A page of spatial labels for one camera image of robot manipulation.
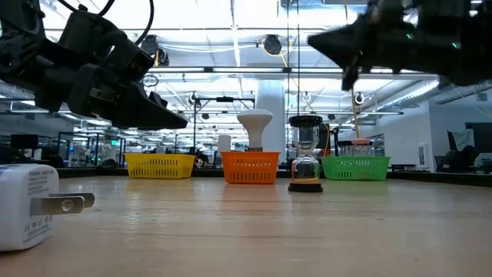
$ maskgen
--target column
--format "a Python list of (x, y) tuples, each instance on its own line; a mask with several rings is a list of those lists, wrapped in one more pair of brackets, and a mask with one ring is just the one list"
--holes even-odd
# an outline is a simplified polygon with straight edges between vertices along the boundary
[(280, 152), (285, 162), (285, 93), (283, 80), (259, 80), (256, 108), (270, 111), (273, 119), (263, 131), (261, 144), (265, 152)]

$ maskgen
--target plastic basket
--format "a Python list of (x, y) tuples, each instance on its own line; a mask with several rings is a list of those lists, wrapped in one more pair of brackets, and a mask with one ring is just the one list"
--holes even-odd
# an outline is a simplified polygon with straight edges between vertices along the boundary
[(274, 184), (280, 152), (222, 152), (225, 181), (231, 184)]
[(386, 180), (389, 157), (325, 157), (324, 176), (332, 180)]
[(130, 178), (190, 178), (194, 156), (186, 154), (126, 154)]

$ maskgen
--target white power adapter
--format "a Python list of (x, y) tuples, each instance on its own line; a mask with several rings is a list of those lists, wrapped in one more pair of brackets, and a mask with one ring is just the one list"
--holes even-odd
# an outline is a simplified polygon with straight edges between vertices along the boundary
[(58, 193), (48, 165), (0, 165), (0, 251), (28, 249), (50, 236), (53, 215), (82, 212), (91, 193)]

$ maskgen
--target wooden table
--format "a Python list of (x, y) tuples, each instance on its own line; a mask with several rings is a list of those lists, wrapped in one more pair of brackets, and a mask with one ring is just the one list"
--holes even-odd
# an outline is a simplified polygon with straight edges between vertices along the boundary
[(64, 179), (96, 204), (53, 236), (0, 255), (1, 277), (492, 274), (492, 190), (330, 182), (323, 194), (223, 179)]

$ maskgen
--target black base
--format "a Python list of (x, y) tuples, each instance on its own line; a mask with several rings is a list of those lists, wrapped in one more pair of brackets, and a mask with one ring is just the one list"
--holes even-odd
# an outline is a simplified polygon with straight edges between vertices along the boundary
[(321, 184), (289, 184), (289, 192), (323, 192)]

